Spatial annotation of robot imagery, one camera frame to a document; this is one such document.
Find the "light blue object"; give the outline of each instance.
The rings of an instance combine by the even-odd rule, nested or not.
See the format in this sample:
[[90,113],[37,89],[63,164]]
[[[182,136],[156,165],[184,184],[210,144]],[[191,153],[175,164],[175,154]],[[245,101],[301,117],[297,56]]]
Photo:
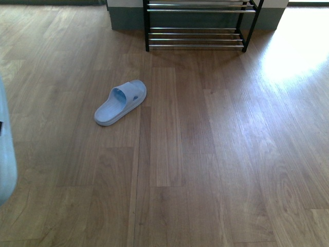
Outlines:
[[101,126],[109,126],[125,114],[139,106],[146,97],[146,87],[140,80],[126,82],[114,87],[108,100],[95,112],[95,121]]
[[5,88],[0,77],[0,206],[13,193],[17,166],[12,142]]

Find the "slipper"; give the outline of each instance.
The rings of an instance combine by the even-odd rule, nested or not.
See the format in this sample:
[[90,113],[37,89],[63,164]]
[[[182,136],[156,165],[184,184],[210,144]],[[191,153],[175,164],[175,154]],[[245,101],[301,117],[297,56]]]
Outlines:
[[101,126],[109,126],[132,109],[139,106],[146,97],[146,87],[140,80],[126,82],[114,87],[108,100],[95,112],[95,121]]
[[17,165],[12,142],[5,88],[0,77],[0,206],[13,193],[17,181]]

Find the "black metal shoe rack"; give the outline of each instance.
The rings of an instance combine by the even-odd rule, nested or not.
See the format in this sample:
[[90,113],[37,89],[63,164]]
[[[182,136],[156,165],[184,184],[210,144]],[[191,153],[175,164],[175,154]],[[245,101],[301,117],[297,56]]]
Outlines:
[[[264,0],[143,0],[145,47],[150,48],[229,48],[246,52]],[[150,13],[225,13],[238,14],[237,23],[228,28],[153,27]],[[241,32],[244,14],[254,14],[247,39]]]

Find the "rack leg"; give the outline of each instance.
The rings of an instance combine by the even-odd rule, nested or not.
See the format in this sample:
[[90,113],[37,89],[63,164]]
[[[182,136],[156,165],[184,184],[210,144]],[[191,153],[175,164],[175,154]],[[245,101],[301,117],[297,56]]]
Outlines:
[[245,47],[243,47],[242,49],[242,52],[246,52],[247,51],[247,48],[248,48],[248,45],[249,45],[249,42],[250,42],[250,39],[251,39],[251,36],[252,36],[252,33],[255,29],[255,26],[256,26],[256,23],[257,23],[257,19],[259,17],[259,14],[261,12],[261,9],[262,9],[262,6],[263,6],[263,2],[264,0],[261,0],[258,7],[257,7],[257,11],[256,11],[256,14],[253,18],[253,21],[252,21],[252,24],[251,24],[251,27],[250,27],[250,31],[249,31],[249,34],[248,34],[248,37],[247,37],[247,40],[246,40],[246,44],[245,44]]
[[145,31],[145,50],[150,51],[149,33],[150,33],[150,13],[148,12],[148,1],[143,0],[144,9],[144,31]]
[[242,19],[243,19],[243,13],[239,14],[239,19],[237,20],[237,24],[236,24],[236,29],[239,30],[241,27],[241,23],[242,23]]

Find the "baseboard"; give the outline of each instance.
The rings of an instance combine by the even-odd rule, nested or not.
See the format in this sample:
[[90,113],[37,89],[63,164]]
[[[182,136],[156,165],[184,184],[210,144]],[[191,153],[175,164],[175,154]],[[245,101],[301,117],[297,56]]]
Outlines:
[[0,4],[98,6],[105,5],[105,0],[0,0]]
[[[109,7],[112,29],[129,30],[143,29],[143,8]],[[284,8],[263,8],[256,29],[275,30],[279,24]],[[245,14],[242,29],[248,29],[253,14]],[[237,15],[234,14],[208,14],[208,13],[172,13],[151,14],[152,26],[161,27],[235,27]]]
[[312,3],[306,3],[306,2],[289,2],[288,7],[329,7],[329,2],[323,3],[323,2],[312,2]]

